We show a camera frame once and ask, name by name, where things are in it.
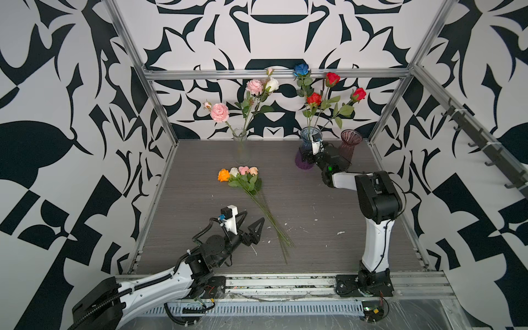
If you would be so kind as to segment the purple blue glass vase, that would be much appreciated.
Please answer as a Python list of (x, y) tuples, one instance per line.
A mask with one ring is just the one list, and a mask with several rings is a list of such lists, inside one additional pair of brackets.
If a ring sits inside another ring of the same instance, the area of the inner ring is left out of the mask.
[(308, 126), (301, 130), (301, 145), (295, 156), (295, 165), (302, 170), (309, 170), (314, 166), (313, 162), (309, 161), (309, 157), (313, 156), (312, 151), (312, 138), (314, 135), (318, 135), (321, 140), (321, 130), (316, 127)]

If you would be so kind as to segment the smoky pink glass vase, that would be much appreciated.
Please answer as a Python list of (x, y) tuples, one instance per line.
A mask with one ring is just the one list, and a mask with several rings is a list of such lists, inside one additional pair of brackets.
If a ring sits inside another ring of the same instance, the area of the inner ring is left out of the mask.
[(347, 129), (342, 131), (340, 138), (341, 145), (338, 147), (339, 154), (348, 162), (351, 162), (355, 148), (362, 142), (362, 136), (355, 130)]

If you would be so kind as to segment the cream artificial rose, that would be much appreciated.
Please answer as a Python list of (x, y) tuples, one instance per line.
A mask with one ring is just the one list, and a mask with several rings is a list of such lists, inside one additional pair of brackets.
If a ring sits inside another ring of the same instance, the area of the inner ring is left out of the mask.
[(232, 168), (230, 169), (230, 175), (231, 175), (232, 177), (238, 177), (238, 176), (240, 175), (240, 173), (239, 173), (239, 169), (238, 169), (237, 167), (232, 167)]

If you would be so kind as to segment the small pink artificial rose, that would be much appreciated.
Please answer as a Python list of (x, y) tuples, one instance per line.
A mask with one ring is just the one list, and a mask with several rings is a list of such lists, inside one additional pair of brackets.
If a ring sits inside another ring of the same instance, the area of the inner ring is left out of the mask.
[(238, 171), (240, 175), (247, 175), (250, 172), (250, 168), (248, 166), (240, 166)]

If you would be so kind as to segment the peach artificial rose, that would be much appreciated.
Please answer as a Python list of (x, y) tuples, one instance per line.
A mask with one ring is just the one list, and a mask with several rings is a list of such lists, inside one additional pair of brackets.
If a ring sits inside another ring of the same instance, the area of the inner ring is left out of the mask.
[(254, 166), (254, 167), (251, 167), (251, 168), (249, 169), (249, 173), (250, 173), (252, 176), (257, 176), (258, 173), (259, 173), (259, 170), (258, 170), (257, 167)]

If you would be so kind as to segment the clear ribbed glass vase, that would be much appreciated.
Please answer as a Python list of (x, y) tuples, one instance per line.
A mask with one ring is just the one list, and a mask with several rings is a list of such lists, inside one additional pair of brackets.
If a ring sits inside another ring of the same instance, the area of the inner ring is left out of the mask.
[(236, 163), (239, 165), (247, 165), (251, 160), (251, 154), (248, 144), (248, 132), (243, 128), (234, 129), (233, 141), (234, 146), (234, 158)]

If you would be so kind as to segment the blue artificial rose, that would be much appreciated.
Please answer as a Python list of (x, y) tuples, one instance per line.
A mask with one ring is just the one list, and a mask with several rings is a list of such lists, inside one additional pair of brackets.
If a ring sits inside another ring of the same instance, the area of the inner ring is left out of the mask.
[(304, 105), (302, 108), (302, 114), (306, 119), (307, 126), (312, 126), (312, 106), (308, 103), (308, 98), (313, 94), (312, 88), (312, 74), (311, 70), (306, 63), (301, 63), (294, 66), (295, 81), (298, 85), (296, 93), (303, 99)]

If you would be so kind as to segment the small red artificial rose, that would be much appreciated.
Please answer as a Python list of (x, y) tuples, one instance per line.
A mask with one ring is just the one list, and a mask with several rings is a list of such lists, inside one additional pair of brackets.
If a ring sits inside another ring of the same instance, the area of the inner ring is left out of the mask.
[(338, 127), (342, 129), (343, 120), (351, 119), (352, 115), (355, 114), (355, 106), (358, 103), (361, 103), (367, 97), (367, 92), (363, 88), (356, 88), (349, 98), (345, 101), (341, 101), (339, 96), (328, 100), (330, 108), (330, 116), (327, 119), (327, 122), (321, 126), (321, 129), (326, 129), (330, 127)]

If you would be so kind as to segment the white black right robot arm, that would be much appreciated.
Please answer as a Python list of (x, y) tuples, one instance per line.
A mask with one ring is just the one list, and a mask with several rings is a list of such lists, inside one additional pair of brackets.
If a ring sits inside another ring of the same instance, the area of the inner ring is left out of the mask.
[(327, 142), (314, 142), (300, 148), (302, 161), (315, 164), (330, 188), (357, 193), (361, 213), (366, 219), (365, 249), (356, 275), (338, 275), (335, 292), (341, 297), (393, 295), (389, 266), (389, 246), (395, 220), (404, 203), (386, 171), (352, 173), (349, 161)]

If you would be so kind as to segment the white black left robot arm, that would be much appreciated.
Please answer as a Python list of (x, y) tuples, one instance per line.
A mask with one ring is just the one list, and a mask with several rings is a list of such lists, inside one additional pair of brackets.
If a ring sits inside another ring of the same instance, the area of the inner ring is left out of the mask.
[(234, 206), (221, 209), (220, 216), (211, 218), (192, 238), (196, 246), (163, 272), (130, 281), (102, 280), (73, 307), (70, 329), (119, 329), (159, 306), (175, 324), (196, 324), (224, 293), (226, 280), (215, 276), (214, 270), (231, 266), (239, 246), (260, 242), (265, 220), (260, 218), (243, 230), (247, 214)]

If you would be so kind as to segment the orange artificial rose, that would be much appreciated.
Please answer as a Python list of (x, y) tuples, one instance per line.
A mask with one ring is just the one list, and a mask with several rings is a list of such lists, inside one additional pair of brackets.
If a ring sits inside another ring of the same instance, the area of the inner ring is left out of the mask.
[(228, 182), (230, 180), (230, 172), (227, 169), (221, 169), (217, 179), (219, 182)]

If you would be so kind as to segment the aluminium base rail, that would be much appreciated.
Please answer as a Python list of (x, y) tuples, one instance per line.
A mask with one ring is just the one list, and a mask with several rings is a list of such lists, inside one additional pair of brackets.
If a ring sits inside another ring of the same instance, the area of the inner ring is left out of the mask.
[[(455, 293), (443, 272), (392, 272), (394, 297), (454, 298)], [(337, 273), (221, 274), (206, 284), (207, 293), (255, 298), (337, 297), (349, 292), (349, 285)]]

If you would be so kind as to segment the grey wall hook rail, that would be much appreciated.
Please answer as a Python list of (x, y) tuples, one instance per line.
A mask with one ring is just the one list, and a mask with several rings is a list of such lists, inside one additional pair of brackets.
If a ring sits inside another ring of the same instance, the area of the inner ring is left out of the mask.
[(442, 114), (455, 122), (454, 130), (470, 138), (468, 146), (483, 152), (488, 161), (485, 165), (496, 167), (509, 180), (507, 189), (516, 189), (527, 199), (527, 169), (499, 142), (467, 109), (459, 106), (452, 98)]

